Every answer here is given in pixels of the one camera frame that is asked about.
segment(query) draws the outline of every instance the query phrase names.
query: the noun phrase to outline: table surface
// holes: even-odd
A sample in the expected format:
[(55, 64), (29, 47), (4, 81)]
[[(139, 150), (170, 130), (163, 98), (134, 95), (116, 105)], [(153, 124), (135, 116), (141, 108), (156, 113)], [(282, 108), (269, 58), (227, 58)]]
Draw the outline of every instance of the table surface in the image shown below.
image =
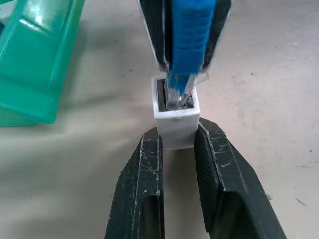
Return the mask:
[[(198, 88), (289, 239), (319, 238), (319, 1), (237, 0)], [(54, 125), (0, 129), (0, 238), (102, 239), (120, 171), (154, 127), (134, 0), (87, 1)], [(165, 152), (167, 239), (209, 238), (192, 150)]]

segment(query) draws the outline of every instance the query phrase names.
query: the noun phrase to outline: green translucent plastic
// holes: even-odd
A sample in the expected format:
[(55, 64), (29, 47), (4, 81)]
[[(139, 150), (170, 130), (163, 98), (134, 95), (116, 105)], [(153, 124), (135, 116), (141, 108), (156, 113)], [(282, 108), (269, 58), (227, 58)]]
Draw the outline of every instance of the green translucent plastic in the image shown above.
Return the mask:
[(83, 4), (18, 0), (0, 36), (0, 127), (54, 123)]

